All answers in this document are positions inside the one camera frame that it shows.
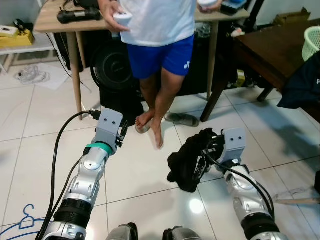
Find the white controller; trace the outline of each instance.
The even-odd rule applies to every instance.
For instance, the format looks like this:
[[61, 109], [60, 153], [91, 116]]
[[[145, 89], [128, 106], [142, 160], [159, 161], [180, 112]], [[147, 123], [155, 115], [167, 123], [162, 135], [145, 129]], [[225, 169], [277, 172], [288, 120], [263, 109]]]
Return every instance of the white controller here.
[[118, 24], [127, 27], [132, 19], [132, 14], [129, 12], [117, 12], [113, 15], [113, 18]]
[[208, 8], [208, 7], [212, 7], [213, 5], [215, 5], [217, 3], [218, 0], [198, 0], [198, 4], [202, 7], [202, 8]]

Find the white t-shirt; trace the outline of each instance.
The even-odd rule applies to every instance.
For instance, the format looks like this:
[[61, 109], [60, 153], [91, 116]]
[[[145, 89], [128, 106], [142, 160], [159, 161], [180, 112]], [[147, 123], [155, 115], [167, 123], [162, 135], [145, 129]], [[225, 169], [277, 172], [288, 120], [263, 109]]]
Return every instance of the white t-shirt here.
[[118, 0], [132, 14], [122, 32], [124, 43], [145, 47], [161, 47], [194, 34], [196, 0]]

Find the white shelf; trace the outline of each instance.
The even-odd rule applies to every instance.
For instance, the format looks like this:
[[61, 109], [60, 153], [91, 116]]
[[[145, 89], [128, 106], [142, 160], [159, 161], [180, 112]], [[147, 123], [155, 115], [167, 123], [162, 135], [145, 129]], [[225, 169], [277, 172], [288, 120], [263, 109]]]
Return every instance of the white shelf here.
[[22, 54], [54, 50], [48, 36], [45, 33], [33, 33], [34, 43], [31, 46], [16, 46], [0, 48], [0, 55]]

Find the bare foot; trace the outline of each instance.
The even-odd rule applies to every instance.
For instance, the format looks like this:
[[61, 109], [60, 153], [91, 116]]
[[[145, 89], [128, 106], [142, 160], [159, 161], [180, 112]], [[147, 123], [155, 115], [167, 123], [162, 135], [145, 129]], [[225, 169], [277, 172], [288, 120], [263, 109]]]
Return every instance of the bare foot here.
[[162, 139], [162, 133], [161, 133], [161, 123], [157, 124], [153, 121], [151, 123], [151, 128], [154, 132], [156, 146], [158, 149], [161, 149], [164, 144], [164, 140]]
[[138, 129], [142, 129], [153, 117], [155, 116], [154, 110], [149, 110], [135, 119], [135, 125]]

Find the hand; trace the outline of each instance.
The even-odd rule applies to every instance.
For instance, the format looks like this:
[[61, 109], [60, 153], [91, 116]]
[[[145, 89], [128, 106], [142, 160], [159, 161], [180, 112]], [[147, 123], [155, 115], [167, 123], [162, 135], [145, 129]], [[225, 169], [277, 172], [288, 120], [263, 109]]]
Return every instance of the hand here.
[[106, 27], [110, 32], [119, 33], [119, 32], [128, 32], [130, 31], [129, 28], [120, 25], [114, 19], [115, 13], [123, 12], [123, 9], [117, 3], [117, 1], [110, 1], [110, 0], [103, 0], [99, 1], [101, 13], [105, 20]]
[[223, 2], [223, 0], [217, 0], [217, 2], [215, 3], [215, 5], [210, 6], [210, 7], [201, 7], [198, 4], [198, 9], [201, 13], [203, 14], [211, 14], [213, 12], [218, 11], [221, 8], [221, 3]]

